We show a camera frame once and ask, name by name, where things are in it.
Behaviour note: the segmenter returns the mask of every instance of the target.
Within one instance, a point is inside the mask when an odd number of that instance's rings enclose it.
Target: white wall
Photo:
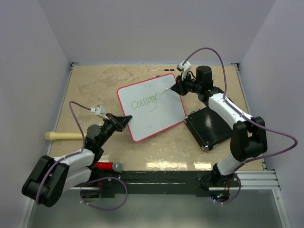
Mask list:
[[[46,153],[68,61],[37,0],[1,1],[0,31],[0,226],[14,228],[22,185]]]
[[[292,151],[267,159],[275,168],[294,228],[303,227],[304,1],[277,0],[241,62],[241,78],[253,115],[296,136]],[[292,140],[268,133],[268,152]]]
[[[275,0],[39,0],[70,61],[178,63],[200,47],[240,62]],[[195,62],[218,62],[209,51]]]

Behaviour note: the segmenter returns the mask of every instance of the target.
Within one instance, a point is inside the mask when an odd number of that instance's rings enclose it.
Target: tabletop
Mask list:
[[[74,66],[63,107],[57,123],[56,132],[78,133],[79,129],[68,107],[69,101],[76,101],[86,107],[105,105],[106,112],[123,115],[116,91],[122,86],[146,80],[151,70],[175,69],[176,66]],[[192,66],[195,73],[197,66]],[[210,66],[214,86],[224,90],[221,66]],[[225,66],[227,75],[227,96],[242,110],[247,111],[240,82],[234,66]],[[152,76],[165,74],[153,71]],[[186,114],[205,105],[196,94],[188,93],[182,97]],[[73,110],[84,132],[90,125],[103,124],[103,120],[92,112],[76,105]],[[223,160],[229,153],[230,140],[219,144],[211,151],[203,151],[184,123],[167,129],[141,142],[134,142],[126,128],[115,132],[104,144],[101,162],[121,162],[123,170],[211,170],[212,166]],[[81,140],[55,140],[50,149],[50,156],[62,156],[79,150]],[[253,161],[240,170],[263,170],[261,161]]]

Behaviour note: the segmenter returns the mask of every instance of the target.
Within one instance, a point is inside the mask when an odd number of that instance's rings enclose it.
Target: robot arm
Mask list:
[[[42,187],[39,196],[41,204],[52,207],[64,191],[92,179],[93,172],[97,170],[94,164],[104,152],[101,147],[114,132],[122,132],[132,119],[130,115],[105,114],[104,116],[104,125],[91,125],[87,129],[85,148],[80,154],[55,158],[42,156],[23,185],[22,194],[35,200],[45,174],[56,161],[62,158],[65,159],[54,167]],[[112,170],[121,171],[121,167],[114,163]]]
[[[191,77],[192,72],[190,72],[190,66],[190,64],[187,64],[186,69],[182,69],[182,65],[178,64],[177,69],[181,71],[181,75],[177,77],[176,84],[171,87],[171,90],[179,95],[186,95],[188,92],[196,93],[198,99],[203,102],[207,108],[219,114],[232,129],[230,142],[231,154],[213,166],[212,180],[217,182],[232,175],[242,162],[250,158],[255,158],[267,151],[265,130],[252,125],[244,117],[262,126],[265,126],[265,123],[261,117],[252,117],[238,108],[232,101],[228,100],[230,105],[227,104],[223,97],[223,91],[213,86],[210,67],[197,67],[196,78],[193,79]],[[188,73],[183,78],[183,73],[186,71],[188,71]],[[242,113],[242,115],[238,114],[231,106]]]

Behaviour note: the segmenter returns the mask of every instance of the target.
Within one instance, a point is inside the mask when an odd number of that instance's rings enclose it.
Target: red marker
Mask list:
[[[94,166],[96,166],[98,170],[102,171],[121,172],[123,170],[121,162],[96,162]]]

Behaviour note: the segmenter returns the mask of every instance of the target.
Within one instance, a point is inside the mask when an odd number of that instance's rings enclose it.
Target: wooden handle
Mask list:
[[[45,134],[47,140],[58,140],[58,139],[82,139],[81,133],[59,133],[59,132],[47,132]]]

